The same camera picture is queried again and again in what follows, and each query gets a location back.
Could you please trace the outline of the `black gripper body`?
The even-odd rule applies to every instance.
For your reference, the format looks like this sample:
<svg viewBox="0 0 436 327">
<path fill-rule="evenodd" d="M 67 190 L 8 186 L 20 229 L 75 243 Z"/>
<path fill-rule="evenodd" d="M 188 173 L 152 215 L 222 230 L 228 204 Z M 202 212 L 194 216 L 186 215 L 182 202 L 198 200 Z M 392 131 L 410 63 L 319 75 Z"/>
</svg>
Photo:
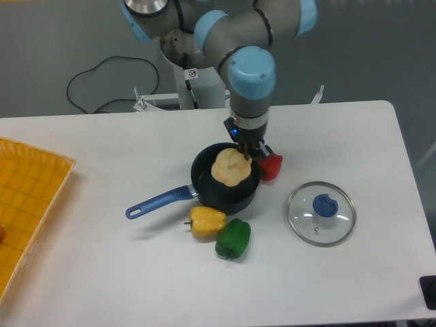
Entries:
<svg viewBox="0 0 436 327">
<path fill-rule="evenodd" d="M 267 123 L 256 128 L 243 128 L 237 124 L 237 120 L 234 117 L 229 117 L 223 122 L 233 142 L 237 143 L 240 151 L 241 142 L 249 142 L 252 144 L 252 148 L 262 150 L 266 158 L 272 155 L 273 150 L 265 144 L 264 135 L 266 133 Z"/>
</svg>

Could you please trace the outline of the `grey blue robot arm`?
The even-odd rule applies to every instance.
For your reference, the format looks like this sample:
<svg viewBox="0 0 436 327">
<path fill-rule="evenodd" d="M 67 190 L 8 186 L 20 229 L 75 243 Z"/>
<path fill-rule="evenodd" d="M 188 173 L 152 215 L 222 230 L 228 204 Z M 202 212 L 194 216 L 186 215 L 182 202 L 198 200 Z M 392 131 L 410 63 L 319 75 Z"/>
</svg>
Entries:
<svg viewBox="0 0 436 327">
<path fill-rule="evenodd" d="M 235 17 L 213 1 L 122 1 L 121 11 L 136 37 L 149 41 L 179 30 L 196 47 L 230 91 L 230 117 L 224 125 L 247 158 L 263 161 L 273 151 L 265 143 L 276 67 L 269 49 L 292 40 L 317 22 L 315 1 L 253 1 Z"/>
</svg>

